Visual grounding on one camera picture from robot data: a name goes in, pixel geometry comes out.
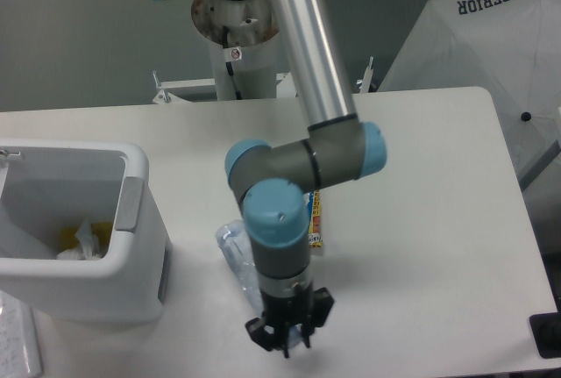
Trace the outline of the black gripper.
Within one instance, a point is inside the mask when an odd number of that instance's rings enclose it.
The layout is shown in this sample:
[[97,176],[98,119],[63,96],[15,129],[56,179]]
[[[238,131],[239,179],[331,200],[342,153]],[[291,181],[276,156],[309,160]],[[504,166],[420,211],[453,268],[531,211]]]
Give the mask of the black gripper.
[[288,341],[302,341],[310,349],[310,338],[323,328],[335,300],[327,288],[298,287],[291,296],[273,296],[261,291],[262,317],[245,323],[254,343],[267,352],[280,351],[289,358]]

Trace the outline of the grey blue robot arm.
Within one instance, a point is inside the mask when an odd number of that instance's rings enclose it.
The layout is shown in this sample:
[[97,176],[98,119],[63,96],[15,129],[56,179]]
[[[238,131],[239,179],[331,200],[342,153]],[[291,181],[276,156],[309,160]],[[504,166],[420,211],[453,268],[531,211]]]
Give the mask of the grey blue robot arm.
[[259,84],[273,85],[276,74],[261,72],[252,51],[279,37],[287,47],[307,137],[282,146],[245,139],[224,161],[263,303],[245,328],[263,349],[287,352],[291,330],[308,342],[334,303],[327,289],[313,284],[304,197],[381,171],[386,143],[377,125],[359,119],[323,0],[194,0],[191,17],[217,50],[219,96],[261,97]]

